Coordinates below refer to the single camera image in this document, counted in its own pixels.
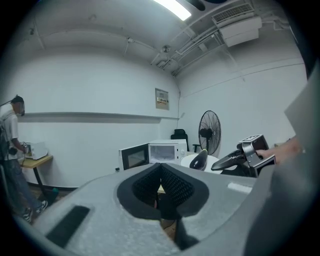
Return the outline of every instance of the air conditioner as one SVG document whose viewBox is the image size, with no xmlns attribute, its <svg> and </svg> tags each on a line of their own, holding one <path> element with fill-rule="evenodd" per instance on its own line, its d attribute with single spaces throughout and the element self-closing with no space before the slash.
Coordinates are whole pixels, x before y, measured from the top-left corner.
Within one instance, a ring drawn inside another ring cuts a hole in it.
<svg viewBox="0 0 320 256">
<path fill-rule="evenodd" d="M 212 16 L 225 44 L 230 47 L 259 37 L 261 17 L 249 3 L 240 4 Z"/>
</svg>

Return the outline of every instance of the human hand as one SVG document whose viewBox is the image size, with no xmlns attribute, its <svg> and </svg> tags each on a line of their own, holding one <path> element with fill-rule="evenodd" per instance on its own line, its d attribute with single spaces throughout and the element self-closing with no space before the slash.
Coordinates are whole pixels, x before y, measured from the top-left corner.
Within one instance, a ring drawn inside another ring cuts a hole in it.
<svg viewBox="0 0 320 256">
<path fill-rule="evenodd" d="M 296 137 L 293 137 L 281 146 L 274 147 L 268 150 L 257 150 L 256 153 L 264 159 L 274 155 L 276 163 L 281 164 L 286 159 L 296 156 L 301 151 L 302 147 L 300 143 L 298 142 Z"/>
</svg>

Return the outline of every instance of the wall shelf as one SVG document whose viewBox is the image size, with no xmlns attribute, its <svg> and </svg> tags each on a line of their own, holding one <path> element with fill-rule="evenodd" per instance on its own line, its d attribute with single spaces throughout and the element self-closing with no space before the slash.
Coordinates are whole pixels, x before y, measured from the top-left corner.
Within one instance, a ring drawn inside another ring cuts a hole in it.
<svg viewBox="0 0 320 256">
<path fill-rule="evenodd" d="M 178 120 L 165 116 L 97 113 L 97 112 L 34 112 L 19 117 L 21 123 L 141 123 L 156 124 L 161 119 Z"/>
</svg>

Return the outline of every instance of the jeans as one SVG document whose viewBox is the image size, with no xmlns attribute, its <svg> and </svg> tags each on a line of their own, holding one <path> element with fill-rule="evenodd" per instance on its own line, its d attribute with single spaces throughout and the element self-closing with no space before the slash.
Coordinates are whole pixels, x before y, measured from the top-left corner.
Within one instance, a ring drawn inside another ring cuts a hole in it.
<svg viewBox="0 0 320 256">
<path fill-rule="evenodd" d="M 9 202 L 15 208 L 17 214 L 23 215 L 26 210 L 20 193 L 25 197 L 31 208 L 35 210 L 40 208 L 42 203 L 32 194 L 18 160 L 12 159 L 4 161 L 3 167 L 8 186 Z"/>
</svg>

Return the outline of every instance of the ceiling light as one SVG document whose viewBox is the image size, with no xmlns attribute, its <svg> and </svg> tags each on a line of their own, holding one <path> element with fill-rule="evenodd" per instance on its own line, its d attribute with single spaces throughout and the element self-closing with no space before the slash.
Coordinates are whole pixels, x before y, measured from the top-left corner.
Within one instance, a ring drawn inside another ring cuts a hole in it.
<svg viewBox="0 0 320 256">
<path fill-rule="evenodd" d="M 186 8 L 184 8 L 180 3 L 178 3 L 176 0 L 153 0 L 153 1 L 167 8 L 169 11 L 173 12 L 183 21 L 185 21 L 187 18 L 191 16 L 191 13 Z"/>
</svg>

